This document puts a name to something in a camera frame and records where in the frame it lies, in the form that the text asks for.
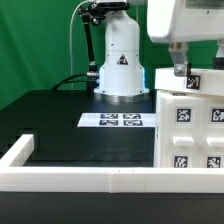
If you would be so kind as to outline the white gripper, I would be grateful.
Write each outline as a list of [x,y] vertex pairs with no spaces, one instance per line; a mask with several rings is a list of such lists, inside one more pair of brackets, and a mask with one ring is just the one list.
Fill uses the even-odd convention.
[[224,70],[224,0],[148,0],[147,32],[154,43],[171,43],[177,77],[191,74],[185,42],[219,40],[213,68]]

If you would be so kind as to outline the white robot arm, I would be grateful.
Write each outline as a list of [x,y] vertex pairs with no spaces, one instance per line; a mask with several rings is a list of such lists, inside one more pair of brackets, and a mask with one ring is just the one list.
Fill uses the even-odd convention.
[[[96,94],[113,100],[146,94],[139,63],[140,28],[126,10],[141,0],[90,0],[90,13],[106,21],[106,57]],[[214,60],[224,62],[224,0],[146,0],[147,33],[154,43],[169,46],[174,66],[156,71],[157,89],[224,96],[224,70],[194,69],[188,44],[216,40]]]

